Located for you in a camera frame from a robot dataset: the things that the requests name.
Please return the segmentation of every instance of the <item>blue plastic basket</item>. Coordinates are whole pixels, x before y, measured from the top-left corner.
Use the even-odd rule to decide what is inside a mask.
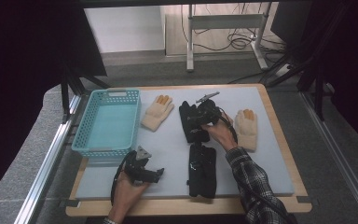
[[[137,89],[93,91],[72,144],[83,157],[124,157],[135,149],[141,112]]]

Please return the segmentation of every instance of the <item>sleeve cuff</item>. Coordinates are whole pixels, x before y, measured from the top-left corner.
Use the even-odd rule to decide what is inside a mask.
[[[241,162],[243,160],[251,161],[251,157],[243,147],[234,147],[226,154],[226,160],[229,164],[233,165],[236,161]]]
[[[104,220],[103,220],[103,224],[118,224],[117,222],[114,222],[114,221],[112,221],[112,220],[110,220],[109,218],[105,218]]]

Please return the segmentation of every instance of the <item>white board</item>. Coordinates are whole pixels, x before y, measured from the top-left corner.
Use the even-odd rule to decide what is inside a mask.
[[[252,109],[257,114],[257,150],[249,155],[267,172],[269,183],[275,194],[293,194],[294,187],[260,94],[256,87],[247,87],[141,91],[141,119],[157,95],[169,95],[173,98],[172,103],[175,104],[172,113],[155,133],[142,126],[138,131],[138,145],[152,154],[152,158],[145,168],[151,171],[165,168],[159,182],[152,184],[146,190],[144,197],[189,197],[186,181],[188,180],[187,165],[190,144],[187,143],[182,129],[179,106],[183,101],[188,101],[190,105],[193,105],[205,94],[216,91],[220,91],[220,94],[213,97],[212,100],[233,119],[238,110],[244,108]],[[204,145],[216,149],[216,197],[238,195],[236,181],[225,158],[225,150],[212,138]],[[116,169],[117,167],[89,165],[80,181],[76,197],[83,200],[110,198]]]

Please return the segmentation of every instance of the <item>wrist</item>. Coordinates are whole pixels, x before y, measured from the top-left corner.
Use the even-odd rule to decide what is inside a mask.
[[[115,221],[109,219],[109,217],[106,217],[106,218],[103,220],[103,224],[120,224],[120,223],[115,222]]]
[[[221,144],[225,151],[230,151],[232,148],[238,147],[238,144],[235,141],[226,141]]]
[[[124,217],[127,215],[129,209],[124,207],[119,207],[117,205],[113,205],[112,209],[109,212],[108,218],[115,223],[122,223]]]

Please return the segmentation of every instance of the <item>plaid sleeve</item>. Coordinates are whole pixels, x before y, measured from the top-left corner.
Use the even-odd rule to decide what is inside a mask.
[[[284,218],[273,211],[270,206],[261,202],[249,190],[241,186],[243,185],[247,189],[251,189],[256,194],[273,203],[287,215],[284,204],[273,195],[267,173],[263,168],[252,161],[243,147],[231,149],[227,153],[226,159],[232,168],[234,177],[238,181],[241,203],[243,209],[247,211],[246,220],[249,223],[286,223]]]

